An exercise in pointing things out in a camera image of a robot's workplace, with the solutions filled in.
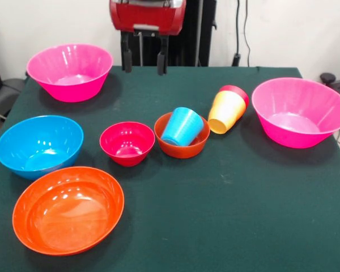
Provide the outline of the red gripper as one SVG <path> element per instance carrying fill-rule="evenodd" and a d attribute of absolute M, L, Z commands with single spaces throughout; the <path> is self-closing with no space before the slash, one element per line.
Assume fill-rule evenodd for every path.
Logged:
<path fill-rule="evenodd" d="M 109 12 L 115 29 L 121 31 L 121 61 L 126 73 L 132 70 L 129 32 L 154 31 L 160 36 L 157 57 L 159 75 L 167 73 L 169 35 L 176 36 L 182 29 L 186 1 L 110 1 Z"/>

